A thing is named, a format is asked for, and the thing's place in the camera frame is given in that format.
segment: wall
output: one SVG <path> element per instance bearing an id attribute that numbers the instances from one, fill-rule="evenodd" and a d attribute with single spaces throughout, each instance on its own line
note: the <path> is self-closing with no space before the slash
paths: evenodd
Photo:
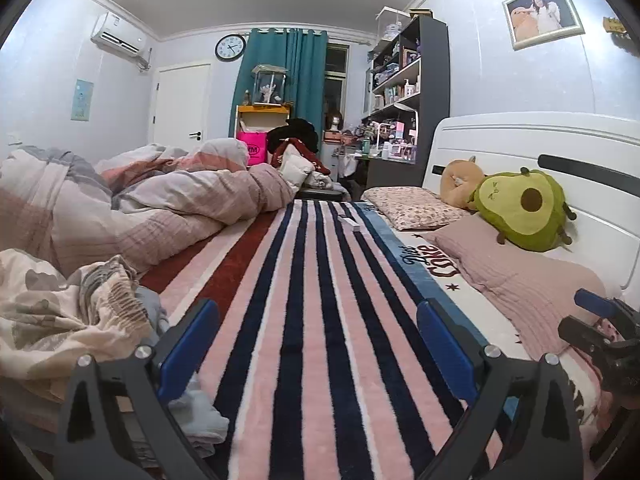
<path id="1" fill-rule="evenodd" d="M 0 160 L 12 132 L 90 162 L 146 144 L 152 76 L 90 41 L 104 12 L 91 0 L 33 0 L 20 17 L 0 50 Z M 77 78 L 94 83 L 88 122 L 70 120 Z"/>
<path id="2" fill-rule="evenodd" d="M 215 56 L 216 43 L 230 32 L 208 32 L 167 40 L 158 44 L 154 50 L 153 65 L 158 67 L 174 64 L 212 60 L 212 85 L 209 104 L 209 124 L 205 130 L 206 139 L 226 137 L 228 132 L 229 114 L 233 99 L 236 79 L 240 70 L 241 59 L 223 62 Z M 365 70 L 368 68 L 368 45 L 330 40 L 331 43 L 346 43 L 350 46 L 347 73 L 345 125 L 359 124 L 363 115 Z"/>
<path id="3" fill-rule="evenodd" d="M 449 25 L 452 116 L 556 110 L 640 120 L 640 56 L 602 28 L 614 16 L 605 0 L 572 0 L 585 34 L 519 51 L 503 1 L 421 5 Z"/>

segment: air conditioner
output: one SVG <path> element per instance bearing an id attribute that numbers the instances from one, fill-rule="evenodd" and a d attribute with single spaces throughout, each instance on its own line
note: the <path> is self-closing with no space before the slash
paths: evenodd
<path id="1" fill-rule="evenodd" d="M 146 47 L 146 34 L 113 12 L 98 18 L 91 38 L 132 57 L 141 56 Z"/>

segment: white door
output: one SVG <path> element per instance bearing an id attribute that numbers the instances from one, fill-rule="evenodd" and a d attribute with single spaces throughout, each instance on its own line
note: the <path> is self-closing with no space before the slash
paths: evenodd
<path id="1" fill-rule="evenodd" d="M 160 69 L 151 138 L 190 150 L 202 143 L 207 117 L 210 64 Z"/>

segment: wall socket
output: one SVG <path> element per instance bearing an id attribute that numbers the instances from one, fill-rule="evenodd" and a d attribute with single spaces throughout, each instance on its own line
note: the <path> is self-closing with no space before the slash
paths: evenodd
<path id="1" fill-rule="evenodd" d="M 8 146 L 20 146 L 22 144 L 20 132 L 9 132 L 6 134 L 6 143 Z"/>

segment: floral pillowcase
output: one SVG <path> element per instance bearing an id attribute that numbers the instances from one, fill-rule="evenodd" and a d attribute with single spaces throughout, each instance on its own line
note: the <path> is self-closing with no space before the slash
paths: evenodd
<path id="1" fill-rule="evenodd" d="M 389 218 L 398 231 L 434 230 L 469 215 L 468 211 L 445 204 L 422 187 L 373 187 L 362 197 Z"/>

